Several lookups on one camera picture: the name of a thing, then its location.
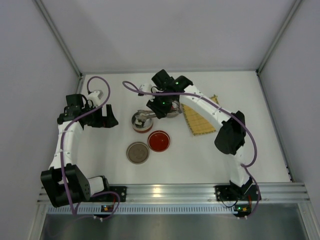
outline yellow cloth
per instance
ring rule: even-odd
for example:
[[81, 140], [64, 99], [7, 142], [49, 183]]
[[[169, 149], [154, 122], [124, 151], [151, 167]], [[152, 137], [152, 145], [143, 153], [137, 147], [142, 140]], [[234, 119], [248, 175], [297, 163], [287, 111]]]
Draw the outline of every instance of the yellow cloth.
[[[210, 99], [219, 104], [217, 95], [214, 95]], [[216, 131], [216, 129], [207, 120], [205, 120], [192, 108], [182, 104], [182, 111], [185, 121], [194, 136], [210, 134]]]

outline wall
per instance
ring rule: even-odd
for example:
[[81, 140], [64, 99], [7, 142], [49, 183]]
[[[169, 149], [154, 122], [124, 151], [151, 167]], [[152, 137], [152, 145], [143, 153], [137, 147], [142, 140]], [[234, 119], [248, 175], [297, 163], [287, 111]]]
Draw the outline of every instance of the wall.
[[0, 3], [0, 239], [24, 240], [77, 77], [31, 0]]
[[320, 219], [320, 1], [306, 0], [262, 72], [292, 171]]
[[84, 72], [255, 70], [293, 0], [43, 0]]

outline table surface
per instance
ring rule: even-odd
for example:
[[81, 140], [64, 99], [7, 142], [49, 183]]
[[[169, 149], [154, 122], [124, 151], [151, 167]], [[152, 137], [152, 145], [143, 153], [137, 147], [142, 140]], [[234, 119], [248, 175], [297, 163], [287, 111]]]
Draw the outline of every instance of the table surface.
[[[253, 134], [258, 149], [256, 163], [249, 168], [259, 183], [289, 182], [276, 133], [254, 71], [175, 72], [174, 78], [184, 75], [193, 81], [206, 96], [218, 95], [220, 105], [229, 111], [240, 110]], [[82, 94], [87, 93], [87, 82], [94, 75], [86, 75]], [[175, 118], [155, 119], [147, 133], [137, 133], [131, 126], [131, 117], [146, 107], [147, 99], [123, 87], [122, 81], [131, 81], [138, 87], [151, 83], [154, 73], [97, 74], [111, 87], [109, 104], [119, 125], [113, 128], [86, 126], [81, 136], [77, 165], [87, 178], [105, 175], [110, 184], [201, 184], [228, 183], [229, 172], [224, 155], [214, 145], [217, 133], [193, 136], [183, 114]], [[108, 89], [99, 79], [90, 82], [90, 90]], [[166, 131], [171, 138], [164, 152], [150, 151], [143, 164], [133, 164], [126, 156], [133, 142], [147, 143], [155, 130]], [[254, 155], [253, 145], [245, 137], [244, 160], [249, 163]]]

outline lid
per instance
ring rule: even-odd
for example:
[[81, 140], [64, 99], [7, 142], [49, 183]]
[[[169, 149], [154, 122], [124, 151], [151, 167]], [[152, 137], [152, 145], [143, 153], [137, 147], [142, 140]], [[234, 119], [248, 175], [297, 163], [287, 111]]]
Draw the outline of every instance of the lid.
[[154, 131], [148, 137], [148, 145], [155, 152], [163, 152], [170, 145], [170, 137], [165, 131]]
[[133, 164], [143, 164], [149, 157], [148, 146], [140, 141], [136, 141], [127, 148], [126, 157]]

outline red bowl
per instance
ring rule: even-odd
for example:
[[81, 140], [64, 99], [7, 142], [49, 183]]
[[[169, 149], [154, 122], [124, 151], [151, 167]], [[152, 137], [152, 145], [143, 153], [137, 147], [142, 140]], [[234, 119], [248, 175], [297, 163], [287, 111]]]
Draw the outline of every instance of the red bowl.
[[154, 131], [148, 137], [148, 145], [155, 152], [163, 152], [170, 146], [170, 137], [165, 131]]

